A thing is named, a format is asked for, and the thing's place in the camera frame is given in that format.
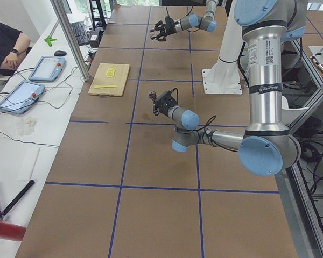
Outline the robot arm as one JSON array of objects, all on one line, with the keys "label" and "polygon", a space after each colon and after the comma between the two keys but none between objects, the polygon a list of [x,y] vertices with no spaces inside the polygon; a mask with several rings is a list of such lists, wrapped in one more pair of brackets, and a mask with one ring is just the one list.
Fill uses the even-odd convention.
[{"label": "robot arm", "polygon": [[203,17],[189,11],[182,18],[174,20],[170,17],[168,10],[166,10],[167,16],[165,16],[165,22],[160,20],[154,24],[153,29],[150,30],[150,39],[165,42],[167,36],[181,31],[190,32],[191,28],[214,32],[217,25],[215,21],[216,8],[218,6],[224,6],[226,1],[208,0],[194,2],[205,4],[206,9]]},{"label": "robot arm", "polygon": [[175,122],[172,147],[185,152],[191,145],[205,144],[236,152],[242,166],[258,176],[270,176],[295,164],[300,144],[288,128],[283,109],[283,43],[303,36],[306,1],[231,1],[228,21],[217,62],[202,71],[206,94],[241,94],[240,66],[247,55],[244,72],[248,105],[225,103],[231,115],[249,118],[244,132],[225,132],[199,126],[199,116],[179,105],[172,90],[149,93],[153,113]]}]

